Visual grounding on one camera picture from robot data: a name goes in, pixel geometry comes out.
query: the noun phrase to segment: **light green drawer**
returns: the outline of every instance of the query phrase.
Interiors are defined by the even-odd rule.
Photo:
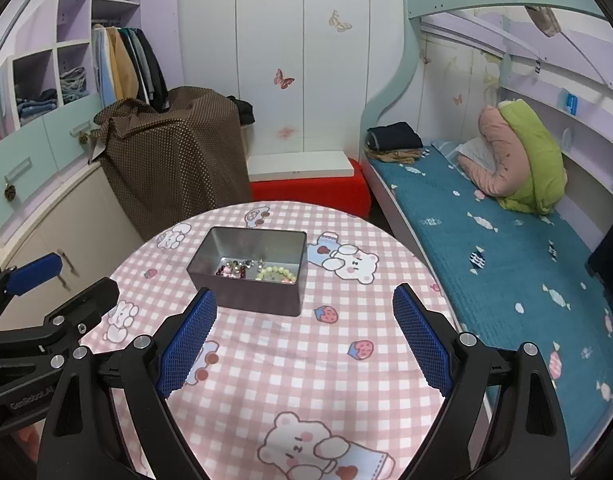
[[[77,157],[86,153],[86,145],[81,145],[79,141],[80,133],[95,127],[93,118],[100,110],[100,96],[94,94],[42,116],[58,169],[64,170]]]
[[[42,120],[4,137],[0,141],[0,227],[57,171]],[[12,202],[4,197],[7,178],[15,186]]]

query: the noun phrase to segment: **gray metal box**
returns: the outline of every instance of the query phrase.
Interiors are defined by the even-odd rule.
[[[225,261],[259,260],[282,266],[297,277],[295,283],[257,281],[257,266],[247,279],[216,276]],[[210,288],[219,306],[299,316],[307,282],[307,234],[302,231],[212,227],[187,267],[198,290]]]

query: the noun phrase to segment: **black folded clothing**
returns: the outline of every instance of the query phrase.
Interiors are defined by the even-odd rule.
[[[405,122],[369,128],[367,146],[376,152],[414,150],[423,146],[422,139]]]
[[[255,118],[253,117],[253,105],[246,101],[240,101],[240,99],[236,99],[235,96],[229,95],[227,99],[231,99],[237,106],[237,113],[240,116],[240,126],[248,126],[249,124],[253,124],[255,122]]]

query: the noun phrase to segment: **bracelet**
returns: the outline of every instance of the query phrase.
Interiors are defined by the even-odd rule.
[[[285,269],[284,267],[275,267],[275,266],[268,266],[268,267],[264,267],[264,269],[260,269],[255,279],[258,281],[264,281],[265,276],[270,277],[272,274],[279,274],[280,276],[284,276],[282,283],[295,283],[297,280],[295,274],[293,274],[293,272],[291,272],[290,270]]]

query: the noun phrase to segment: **round table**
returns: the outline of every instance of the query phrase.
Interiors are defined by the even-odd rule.
[[[409,283],[428,308],[450,317],[424,264],[360,218],[265,202],[181,222],[113,273],[118,305],[82,344],[124,348],[182,312],[196,294],[186,267],[213,226],[304,231],[311,261],[301,316],[218,308],[186,383],[168,399],[205,471],[219,480],[397,479],[443,399],[394,319],[394,288]],[[363,262],[355,270],[345,261],[353,248]],[[122,391],[114,394],[133,462],[153,476]]]

